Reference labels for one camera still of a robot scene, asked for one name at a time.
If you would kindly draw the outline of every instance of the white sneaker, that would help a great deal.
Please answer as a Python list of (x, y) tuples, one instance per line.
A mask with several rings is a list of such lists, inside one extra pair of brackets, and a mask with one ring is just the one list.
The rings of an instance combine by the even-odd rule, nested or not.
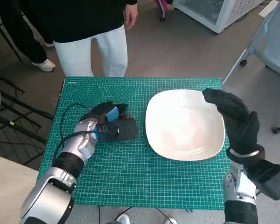
[(130, 224), (130, 217), (126, 213), (123, 213), (116, 219), (116, 221), (122, 224)]
[(53, 71), (53, 69), (56, 67), (53, 62), (51, 62), (49, 59), (46, 59), (43, 63), (34, 63), (32, 62), (32, 64), (34, 66), (39, 67), (41, 70), (45, 71), (45, 72), (50, 72)]
[(48, 48), (51, 48), (51, 47), (54, 47), (55, 44), (54, 43), (46, 43), (45, 42), (45, 46), (48, 47)]
[(171, 217), (170, 217), (169, 220), (167, 219), (166, 222), (165, 222), (165, 224), (171, 224), (171, 223), (172, 223), (172, 224), (177, 224), (177, 221), (176, 221), (174, 218), (171, 218)]

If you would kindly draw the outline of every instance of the white plate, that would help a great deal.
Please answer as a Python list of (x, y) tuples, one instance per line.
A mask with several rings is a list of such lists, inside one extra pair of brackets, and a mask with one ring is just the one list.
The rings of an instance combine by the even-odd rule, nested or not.
[(145, 125), (150, 146), (169, 159), (205, 160), (219, 153), (224, 145), (222, 115), (200, 91), (156, 94), (147, 106)]

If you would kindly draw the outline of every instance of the black pants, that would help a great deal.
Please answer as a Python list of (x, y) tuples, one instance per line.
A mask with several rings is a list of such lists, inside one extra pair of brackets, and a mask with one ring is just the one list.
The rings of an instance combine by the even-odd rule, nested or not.
[(31, 11), (29, 0), (0, 0), (1, 21), (13, 39), (17, 48), (34, 63), (42, 63), (47, 59), (47, 54), (40, 43), (33, 37), (33, 32), (25, 22), (22, 11), (31, 24), (42, 35), (47, 43), (52, 43), (48, 32), (37, 21)]

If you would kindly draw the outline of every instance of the black sweater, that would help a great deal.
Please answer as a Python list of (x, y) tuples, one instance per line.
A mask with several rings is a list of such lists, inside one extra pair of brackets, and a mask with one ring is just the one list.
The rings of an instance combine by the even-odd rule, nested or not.
[(124, 24), (126, 4), (137, 0), (30, 0), (39, 22), (55, 42), (72, 42)]

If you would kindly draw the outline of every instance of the green cutting mat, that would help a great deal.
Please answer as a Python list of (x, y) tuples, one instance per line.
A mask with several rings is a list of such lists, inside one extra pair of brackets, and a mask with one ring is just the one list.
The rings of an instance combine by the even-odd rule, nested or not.
[[(216, 78), (110, 78), (69, 77), (65, 80), (51, 128), (40, 173), (50, 166), (60, 141), (62, 113), (72, 103), (89, 108), (108, 100), (129, 104), (128, 113), (137, 119), (139, 138), (130, 142), (99, 142), (74, 191), (76, 204), (223, 209), (222, 179), (229, 167), (223, 150), (204, 161), (174, 161), (156, 154), (145, 133), (145, 113), (149, 100), (171, 89), (221, 89)], [(64, 123), (65, 136), (71, 134), (80, 117), (80, 107), (71, 108)]]

